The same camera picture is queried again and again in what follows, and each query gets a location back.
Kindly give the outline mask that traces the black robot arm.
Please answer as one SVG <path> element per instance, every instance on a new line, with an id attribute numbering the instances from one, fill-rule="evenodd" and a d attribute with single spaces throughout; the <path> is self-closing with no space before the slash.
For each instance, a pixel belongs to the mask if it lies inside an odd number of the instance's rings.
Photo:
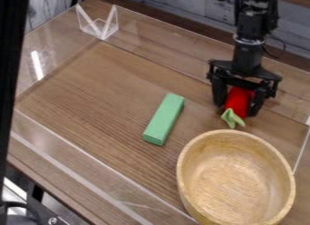
<path id="1" fill-rule="evenodd" d="M 227 98 L 241 92 L 245 102 L 233 109 L 239 117 L 253 117 L 264 100 L 274 98 L 282 77 L 263 68 L 264 38 L 278 28 L 278 0 L 235 0 L 232 60 L 208 61 L 205 78 L 212 86 L 212 103 L 227 106 Z"/>

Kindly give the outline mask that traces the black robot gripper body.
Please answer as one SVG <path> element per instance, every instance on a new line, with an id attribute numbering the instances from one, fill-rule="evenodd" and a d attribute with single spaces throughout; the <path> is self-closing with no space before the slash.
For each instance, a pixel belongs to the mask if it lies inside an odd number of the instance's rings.
<path id="1" fill-rule="evenodd" d="M 264 88 L 264 98 L 275 97 L 282 77 L 263 68 L 262 61 L 263 47 L 259 44 L 236 43 L 231 60 L 208 61 L 209 71 L 205 78 L 212 84 L 216 75 L 225 81 L 227 86 L 237 86 L 245 90 Z"/>

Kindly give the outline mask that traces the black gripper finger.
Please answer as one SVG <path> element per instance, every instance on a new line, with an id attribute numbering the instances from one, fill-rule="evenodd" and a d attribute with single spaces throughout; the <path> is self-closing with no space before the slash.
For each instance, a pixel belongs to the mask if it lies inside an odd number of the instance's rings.
<path id="1" fill-rule="evenodd" d="M 249 109 L 248 109 L 248 116 L 253 117 L 257 112 L 262 109 L 262 106 L 264 104 L 264 97 L 266 97 L 266 89 L 264 88 L 257 88 L 253 91 L 253 97 L 251 99 L 249 103 Z"/>
<path id="2" fill-rule="evenodd" d="M 212 77 L 212 102 L 216 107 L 221 107 L 225 102 L 227 85 L 225 81 L 219 77 Z"/>

